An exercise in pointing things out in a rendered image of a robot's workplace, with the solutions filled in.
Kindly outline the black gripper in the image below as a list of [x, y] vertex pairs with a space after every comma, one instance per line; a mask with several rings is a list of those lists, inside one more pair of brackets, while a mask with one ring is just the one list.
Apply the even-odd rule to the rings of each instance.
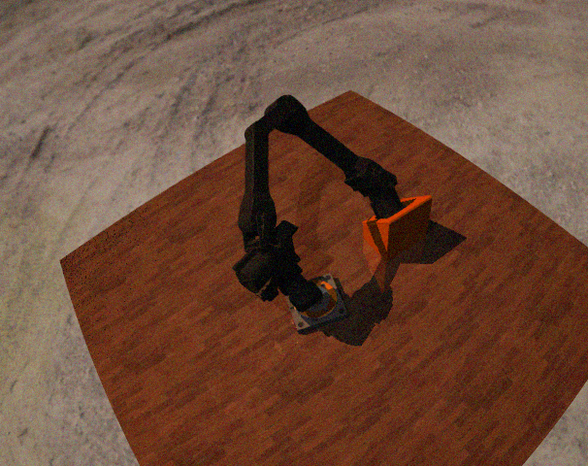
[[301, 259], [295, 253], [292, 262], [285, 266], [277, 266], [276, 272], [285, 282], [285, 285], [278, 287], [278, 289], [283, 295], [289, 295], [289, 301], [295, 309], [299, 312], [304, 312], [306, 309], [318, 303], [323, 298], [323, 293], [314, 282], [307, 282], [301, 275], [303, 270], [297, 264], [299, 261]]

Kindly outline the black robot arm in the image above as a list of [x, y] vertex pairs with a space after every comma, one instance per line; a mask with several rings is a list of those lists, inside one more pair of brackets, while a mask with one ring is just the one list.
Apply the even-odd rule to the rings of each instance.
[[298, 136], [343, 169], [344, 183], [364, 198], [369, 196], [375, 219], [392, 217], [407, 206], [402, 205], [395, 189], [396, 176], [371, 159], [356, 155], [318, 126], [297, 98], [280, 96], [245, 130], [245, 196], [238, 224], [246, 254], [232, 266], [239, 282], [263, 302], [273, 301], [278, 286], [285, 285], [276, 268], [294, 259], [292, 236], [299, 229], [286, 220], [276, 227], [275, 202], [268, 182], [269, 134], [274, 129]]

